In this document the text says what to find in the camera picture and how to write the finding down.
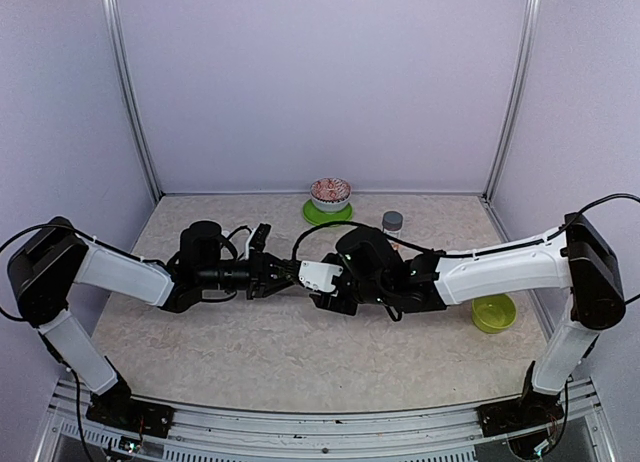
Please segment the green plate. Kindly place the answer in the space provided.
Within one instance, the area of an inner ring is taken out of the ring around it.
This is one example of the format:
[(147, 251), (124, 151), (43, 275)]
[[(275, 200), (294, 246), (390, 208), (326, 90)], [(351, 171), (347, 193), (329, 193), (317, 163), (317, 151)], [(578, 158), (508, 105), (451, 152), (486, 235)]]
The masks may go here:
[(350, 221), (353, 215), (353, 208), (348, 203), (338, 212), (323, 212), (319, 210), (311, 199), (307, 200), (302, 208), (302, 216), (306, 222), (312, 226), (318, 226), (329, 222)]

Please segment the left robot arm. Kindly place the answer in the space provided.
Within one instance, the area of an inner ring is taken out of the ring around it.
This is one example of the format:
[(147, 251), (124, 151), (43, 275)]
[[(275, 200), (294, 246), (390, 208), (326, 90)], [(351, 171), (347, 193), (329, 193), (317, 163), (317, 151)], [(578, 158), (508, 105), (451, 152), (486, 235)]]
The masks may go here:
[(200, 303), (226, 303), (239, 293), (265, 298), (292, 286), (300, 261), (265, 249), (270, 228), (251, 230), (244, 252), (211, 220), (191, 223), (166, 261), (127, 253), (55, 217), (16, 234), (1, 249), (14, 296), (14, 321), (32, 327), (47, 349), (100, 400), (121, 427), (133, 425), (140, 406), (128, 383), (97, 348), (75, 315), (70, 295), (88, 289), (118, 294), (156, 310), (180, 314)]

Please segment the red patterned white bowl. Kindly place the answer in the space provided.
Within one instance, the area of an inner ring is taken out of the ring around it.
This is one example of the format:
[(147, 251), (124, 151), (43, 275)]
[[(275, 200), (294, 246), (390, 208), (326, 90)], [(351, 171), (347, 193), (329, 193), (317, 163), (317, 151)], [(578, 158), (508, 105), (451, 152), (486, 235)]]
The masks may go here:
[(337, 213), (349, 204), (351, 191), (351, 185), (344, 179), (318, 179), (310, 187), (311, 202), (321, 212)]

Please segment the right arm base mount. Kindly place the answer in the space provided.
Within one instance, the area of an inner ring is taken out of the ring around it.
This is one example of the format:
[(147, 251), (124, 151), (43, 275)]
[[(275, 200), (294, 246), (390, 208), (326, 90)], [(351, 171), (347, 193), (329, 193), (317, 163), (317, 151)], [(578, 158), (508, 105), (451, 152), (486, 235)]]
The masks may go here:
[(560, 395), (547, 395), (525, 382), (522, 393), (515, 398), (480, 405), (476, 412), (484, 437), (493, 437), (562, 419), (565, 410)]

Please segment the aluminium frame post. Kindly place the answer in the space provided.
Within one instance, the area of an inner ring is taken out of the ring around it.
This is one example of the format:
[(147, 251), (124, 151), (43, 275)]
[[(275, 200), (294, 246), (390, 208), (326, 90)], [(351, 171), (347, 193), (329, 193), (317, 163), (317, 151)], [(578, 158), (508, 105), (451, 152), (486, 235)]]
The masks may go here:
[(495, 199), (502, 174), (506, 167), (508, 152), (525, 92), (540, 6), (541, 0), (526, 0), (525, 3), (523, 25), (506, 111), (499, 133), (497, 149), (483, 191), (483, 198), (487, 204), (491, 204)]
[(153, 203), (157, 205), (164, 193), (161, 189), (155, 164), (146, 140), (130, 68), (127, 59), (126, 43), (122, 27), (118, 0), (102, 0), (107, 29), (111, 41), (116, 66), (118, 84), (122, 94), (126, 116), (134, 140), (134, 146), (140, 160), (144, 180)]

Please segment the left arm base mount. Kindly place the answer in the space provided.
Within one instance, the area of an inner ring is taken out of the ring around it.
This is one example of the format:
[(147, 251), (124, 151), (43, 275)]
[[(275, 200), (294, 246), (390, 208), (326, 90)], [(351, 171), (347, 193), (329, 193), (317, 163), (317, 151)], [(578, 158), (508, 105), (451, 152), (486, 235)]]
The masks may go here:
[(105, 426), (166, 439), (175, 409), (169, 405), (147, 402), (130, 396), (91, 396), (86, 412), (88, 420)]

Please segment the front aluminium rail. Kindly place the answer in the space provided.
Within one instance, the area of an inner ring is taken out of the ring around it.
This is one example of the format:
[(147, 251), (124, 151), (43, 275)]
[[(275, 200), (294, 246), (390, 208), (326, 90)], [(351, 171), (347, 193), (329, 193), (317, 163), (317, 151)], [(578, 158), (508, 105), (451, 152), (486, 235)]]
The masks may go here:
[[(544, 461), (622, 461), (604, 407), (588, 379), (569, 385), (570, 403), (566, 432)], [(60, 436), (78, 439), (75, 417), (76, 388), (72, 381), (58, 382), (46, 412), (42, 452), (53, 455)], [(143, 436), (140, 452), (117, 450), (126, 431), (83, 421), (87, 442), (111, 448), (134, 461), (472, 461), (483, 443), (515, 441), (526, 431), (485, 437), (477, 408), (466, 403), (424, 410), (305, 414), (222, 409), (144, 398), (175, 408), (167, 438)]]

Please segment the right aluminium frame post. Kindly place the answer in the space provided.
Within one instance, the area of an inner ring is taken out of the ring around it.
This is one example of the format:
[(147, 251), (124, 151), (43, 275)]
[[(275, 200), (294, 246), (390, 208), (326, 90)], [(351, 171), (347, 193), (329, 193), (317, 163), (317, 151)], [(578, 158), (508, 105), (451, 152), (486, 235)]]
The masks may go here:
[(526, 0), (525, 3), (523, 25), (506, 111), (499, 133), (497, 149), (483, 191), (483, 198), (487, 204), (491, 204), (495, 199), (502, 174), (506, 167), (508, 152), (525, 92), (540, 6), (541, 0)]

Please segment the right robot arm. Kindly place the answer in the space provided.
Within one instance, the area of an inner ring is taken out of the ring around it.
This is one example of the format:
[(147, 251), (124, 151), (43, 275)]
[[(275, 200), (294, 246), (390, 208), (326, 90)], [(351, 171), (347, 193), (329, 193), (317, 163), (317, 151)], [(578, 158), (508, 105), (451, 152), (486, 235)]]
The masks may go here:
[[(474, 196), (358, 194), (353, 205), (354, 220), (374, 226), (385, 211), (401, 212), (402, 239), (425, 247), (465, 250), (502, 240)], [(355, 317), (307, 305), (296, 344), (303, 373), (295, 387), (312, 411), (407, 410), (515, 394), (547, 337), (534, 293), (512, 297), (516, 322), (497, 335), (473, 325), (468, 302), (399, 323), (371, 305)]]

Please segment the amber bottle grey cap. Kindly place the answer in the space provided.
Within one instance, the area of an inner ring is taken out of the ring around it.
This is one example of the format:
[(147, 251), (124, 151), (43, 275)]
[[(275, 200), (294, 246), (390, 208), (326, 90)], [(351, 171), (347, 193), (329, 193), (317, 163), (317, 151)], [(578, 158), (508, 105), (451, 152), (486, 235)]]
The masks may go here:
[(382, 230), (385, 234), (393, 237), (393, 240), (390, 241), (392, 247), (395, 250), (400, 248), (400, 244), (397, 242), (397, 239), (401, 238), (401, 231), (404, 224), (403, 215), (397, 211), (386, 211), (382, 217)]

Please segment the left aluminium frame post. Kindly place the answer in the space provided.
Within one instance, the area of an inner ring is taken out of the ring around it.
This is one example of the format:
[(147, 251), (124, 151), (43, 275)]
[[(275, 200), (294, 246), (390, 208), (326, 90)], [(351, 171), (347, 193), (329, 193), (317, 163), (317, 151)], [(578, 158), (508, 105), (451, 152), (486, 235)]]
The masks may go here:
[(107, 29), (111, 41), (116, 66), (118, 84), (122, 94), (126, 116), (134, 140), (134, 146), (140, 160), (144, 180), (153, 203), (157, 205), (164, 193), (161, 189), (155, 164), (146, 140), (130, 68), (127, 59), (126, 43), (122, 27), (118, 0), (102, 0)]

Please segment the lime green bowl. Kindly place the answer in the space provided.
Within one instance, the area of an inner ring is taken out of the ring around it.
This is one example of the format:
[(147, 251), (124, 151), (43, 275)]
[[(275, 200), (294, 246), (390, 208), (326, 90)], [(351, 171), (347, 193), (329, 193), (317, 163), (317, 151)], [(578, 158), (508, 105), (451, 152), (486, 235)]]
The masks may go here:
[(517, 319), (517, 307), (506, 294), (476, 298), (472, 301), (472, 322), (484, 333), (498, 334)]

